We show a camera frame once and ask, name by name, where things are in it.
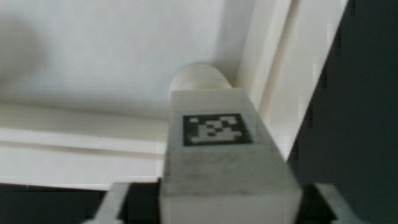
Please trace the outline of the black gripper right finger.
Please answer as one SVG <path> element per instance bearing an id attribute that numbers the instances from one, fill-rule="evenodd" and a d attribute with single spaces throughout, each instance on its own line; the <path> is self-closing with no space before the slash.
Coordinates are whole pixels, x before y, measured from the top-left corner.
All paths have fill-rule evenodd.
<path id="1" fill-rule="evenodd" d="M 333 184 L 312 183 L 303 190 L 299 224 L 370 224 L 356 215 Z"/>

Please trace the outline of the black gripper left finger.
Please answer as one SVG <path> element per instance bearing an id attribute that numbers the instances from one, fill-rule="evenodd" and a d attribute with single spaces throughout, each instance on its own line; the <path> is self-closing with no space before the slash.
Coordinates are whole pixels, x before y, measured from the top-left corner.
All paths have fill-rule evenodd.
<path id="1" fill-rule="evenodd" d="M 113 185 L 88 224 L 162 224 L 161 182 Z"/>

